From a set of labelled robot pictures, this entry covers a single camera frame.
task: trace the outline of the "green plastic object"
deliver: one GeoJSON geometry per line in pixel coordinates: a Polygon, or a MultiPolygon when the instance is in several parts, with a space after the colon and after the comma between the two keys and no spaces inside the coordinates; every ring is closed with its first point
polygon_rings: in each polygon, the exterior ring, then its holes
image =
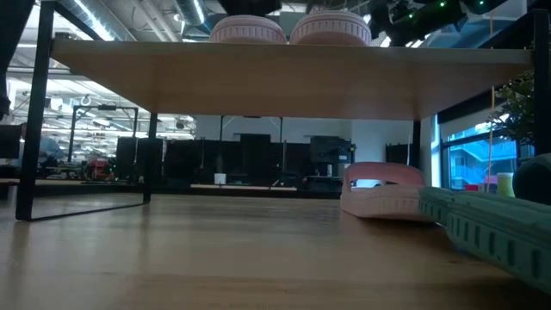
{"type": "Polygon", "coordinates": [[[449,206],[455,245],[551,294],[551,206],[479,192],[449,206]]]}
{"type": "Polygon", "coordinates": [[[446,226],[448,221],[448,204],[454,192],[449,189],[425,187],[419,191],[419,213],[433,219],[436,223],[446,226]]]}

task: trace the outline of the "green leaves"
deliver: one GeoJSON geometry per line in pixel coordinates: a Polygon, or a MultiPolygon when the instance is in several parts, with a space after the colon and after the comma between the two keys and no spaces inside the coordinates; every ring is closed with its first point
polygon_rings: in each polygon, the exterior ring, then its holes
{"type": "Polygon", "coordinates": [[[496,92],[506,102],[501,111],[492,113],[493,130],[521,144],[534,143],[534,72],[526,71],[496,92]]]}

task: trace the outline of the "window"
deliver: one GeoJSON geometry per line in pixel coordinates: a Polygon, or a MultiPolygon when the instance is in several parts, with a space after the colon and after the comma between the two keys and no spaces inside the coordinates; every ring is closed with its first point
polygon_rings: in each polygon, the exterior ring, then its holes
{"type": "Polygon", "coordinates": [[[490,166],[490,133],[487,129],[487,124],[482,123],[450,135],[443,143],[444,187],[465,189],[465,185],[488,181],[496,184],[498,173],[515,171],[520,155],[517,142],[500,136],[499,132],[493,133],[490,166]]]}

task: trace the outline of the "pink container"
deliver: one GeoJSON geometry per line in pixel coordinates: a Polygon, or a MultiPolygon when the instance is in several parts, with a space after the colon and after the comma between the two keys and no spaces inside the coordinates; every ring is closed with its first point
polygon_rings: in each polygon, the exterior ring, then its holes
{"type": "Polygon", "coordinates": [[[419,213],[419,190],[424,187],[421,171],[405,164],[355,163],[346,170],[341,209],[361,218],[430,221],[419,213]],[[397,183],[371,189],[352,189],[350,181],[385,180],[397,183]]]}
{"type": "Polygon", "coordinates": [[[366,47],[370,41],[369,26],[359,15],[320,11],[306,15],[294,26],[290,43],[366,47]]]}
{"type": "Polygon", "coordinates": [[[216,24],[211,42],[287,44],[285,33],[268,18],[253,15],[229,16],[216,24]]]}

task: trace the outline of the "table top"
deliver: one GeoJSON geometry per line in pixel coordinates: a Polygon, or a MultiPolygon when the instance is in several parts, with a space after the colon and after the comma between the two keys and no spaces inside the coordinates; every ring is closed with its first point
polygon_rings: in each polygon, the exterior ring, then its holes
{"type": "MultiPolygon", "coordinates": [[[[40,199],[41,208],[140,195],[40,199]]],[[[461,254],[436,225],[338,201],[154,195],[144,207],[15,223],[0,208],[3,309],[548,310],[551,296],[461,254]]]]}
{"type": "Polygon", "coordinates": [[[531,51],[56,40],[52,56],[156,113],[420,120],[531,51]]]}

